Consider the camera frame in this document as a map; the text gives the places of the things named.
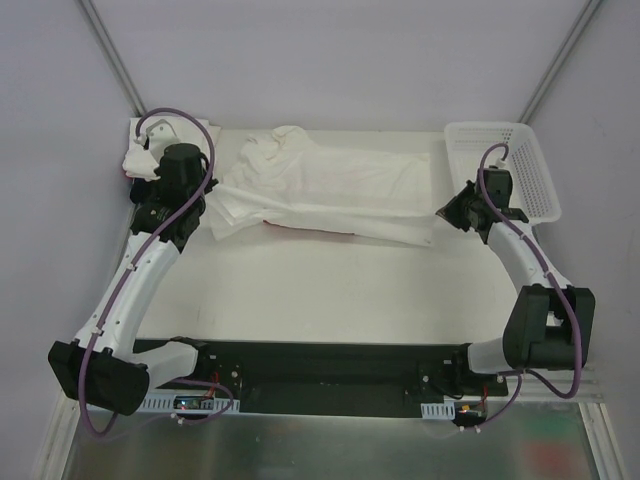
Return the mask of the aluminium frame post right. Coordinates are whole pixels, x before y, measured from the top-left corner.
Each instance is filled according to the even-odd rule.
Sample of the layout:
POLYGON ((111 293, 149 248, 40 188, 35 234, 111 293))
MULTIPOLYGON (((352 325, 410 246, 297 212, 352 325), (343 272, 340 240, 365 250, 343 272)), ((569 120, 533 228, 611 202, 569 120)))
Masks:
POLYGON ((560 43, 556 53, 540 77, 517 122, 530 124, 540 110, 545 99, 552 91, 573 53, 585 37, 588 29, 597 18, 605 0, 588 0, 584 2, 571 27, 560 43))

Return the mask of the aluminium frame post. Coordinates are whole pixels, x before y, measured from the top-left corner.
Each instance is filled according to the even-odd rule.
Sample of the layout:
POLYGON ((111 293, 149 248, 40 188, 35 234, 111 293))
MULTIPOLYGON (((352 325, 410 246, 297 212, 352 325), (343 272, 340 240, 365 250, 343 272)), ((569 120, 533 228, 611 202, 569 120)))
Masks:
POLYGON ((107 66, 135 116, 147 112, 144 101, 109 33, 106 23, 92 0, 76 0, 76 7, 87 24, 107 66))
POLYGON ((530 124, 540 110, 545 99, 552 91, 573 53, 585 37, 588 29, 597 18, 605 0, 588 0, 584 2, 571 27, 560 43, 556 53, 540 77, 517 122, 530 124))

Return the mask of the white t shirt red print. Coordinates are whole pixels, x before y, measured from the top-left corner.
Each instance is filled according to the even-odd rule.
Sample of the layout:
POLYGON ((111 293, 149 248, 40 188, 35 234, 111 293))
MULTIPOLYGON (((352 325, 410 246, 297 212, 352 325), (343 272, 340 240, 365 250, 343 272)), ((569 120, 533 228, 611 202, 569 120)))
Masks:
POLYGON ((207 209, 217 240, 266 222, 428 247, 431 158, 325 146, 300 127, 282 126, 248 136, 207 209))

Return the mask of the aluminium frame post left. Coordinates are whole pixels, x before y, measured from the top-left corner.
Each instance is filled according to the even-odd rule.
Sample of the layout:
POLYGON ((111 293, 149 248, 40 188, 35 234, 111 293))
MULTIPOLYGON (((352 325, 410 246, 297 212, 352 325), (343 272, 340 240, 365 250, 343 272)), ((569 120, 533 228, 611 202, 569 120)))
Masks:
POLYGON ((107 66, 135 116, 147 112, 144 101, 109 33, 106 23, 92 0, 76 0, 76 7, 87 24, 107 66))

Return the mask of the folded white t shirt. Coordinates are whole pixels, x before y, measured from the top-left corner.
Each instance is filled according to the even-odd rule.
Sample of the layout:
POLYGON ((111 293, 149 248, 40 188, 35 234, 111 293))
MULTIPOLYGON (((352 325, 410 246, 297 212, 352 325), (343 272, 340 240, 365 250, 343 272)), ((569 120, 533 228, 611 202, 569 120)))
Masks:
MULTIPOLYGON (((176 144, 186 143, 195 145, 209 158, 208 144, 204 134, 187 119, 178 116, 155 115, 147 119, 143 126, 147 126, 153 120, 160 118, 168 120, 177 131, 179 142, 176 144)), ((130 119, 128 150, 125 153, 122 168, 125 175, 129 178, 143 179, 147 182, 158 180, 159 176, 155 173, 155 170, 160 166, 160 160, 164 154, 164 150, 171 145, 167 145, 163 149, 154 148, 152 150, 145 150, 142 146, 134 142, 137 135, 135 133, 137 123, 138 118, 130 119)))

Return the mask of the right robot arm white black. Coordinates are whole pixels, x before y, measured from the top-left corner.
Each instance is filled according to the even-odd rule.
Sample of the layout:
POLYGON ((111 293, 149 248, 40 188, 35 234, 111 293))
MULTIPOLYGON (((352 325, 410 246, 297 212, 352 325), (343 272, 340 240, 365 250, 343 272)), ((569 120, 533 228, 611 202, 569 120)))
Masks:
POLYGON ((458 230, 477 233, 498 257, 517 293, 502 336, 474 342, 467 360, 450 369, 452 387, 473 394, 486 374, 583 367, 595 313, 595 296, 561 275, 533 238, 525 213, 510 206, 513 181, 494 167, 478 172, 437 215, 458 230))

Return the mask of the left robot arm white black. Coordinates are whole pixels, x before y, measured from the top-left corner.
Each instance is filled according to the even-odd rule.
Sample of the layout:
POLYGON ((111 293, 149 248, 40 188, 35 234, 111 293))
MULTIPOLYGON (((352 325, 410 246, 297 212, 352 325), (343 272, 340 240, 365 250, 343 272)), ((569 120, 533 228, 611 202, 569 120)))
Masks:
POLYGON ((157 179, 133 187, 136 206, 126 251, 93 316, 68 343, 57 341, 48 362, 64 394, 120 415, 133 414, 147 392, 179 378, 204 387, 210 363, 198 343, 179 337, 137 353, 141 322, 163 277, 198 229, 205 194, 215 185, 199 147, 164 149, 157 179))

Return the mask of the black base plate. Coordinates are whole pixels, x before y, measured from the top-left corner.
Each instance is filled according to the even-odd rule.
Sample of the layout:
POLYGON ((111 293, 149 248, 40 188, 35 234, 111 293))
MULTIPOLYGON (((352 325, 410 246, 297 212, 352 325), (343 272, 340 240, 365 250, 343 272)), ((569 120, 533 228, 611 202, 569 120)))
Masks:
POLYGON ((421 407, 503 398, 496 375, 472 373, 456 345, 212 341, 193 378, 218 380, 243 413, 416 418, 421 407))

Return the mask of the aluminium front rail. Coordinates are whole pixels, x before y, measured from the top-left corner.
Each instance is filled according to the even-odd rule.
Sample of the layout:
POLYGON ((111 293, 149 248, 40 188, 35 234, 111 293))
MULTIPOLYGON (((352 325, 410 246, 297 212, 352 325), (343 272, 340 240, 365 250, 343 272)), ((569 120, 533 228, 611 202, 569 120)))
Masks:
MULTIPOLYGON (((570 371, 542 370, 541 375, 561 392, 569 391, 572 386, 573 373, 570 371)), ((509 372, 503 375, 503 379, 508 386, 508 392, 512 394, 517 385, 516 375, 509 372)), ((523 376, 523 384, 518 399, 523 402, 562 401, 562 398, 554 394, 541 380, 532 374, 523 376)), ((577 403, 602 403, 604 401, 600 383, 592 367, 586 366, 582 369, 579 390, 570 401, 577 403)))

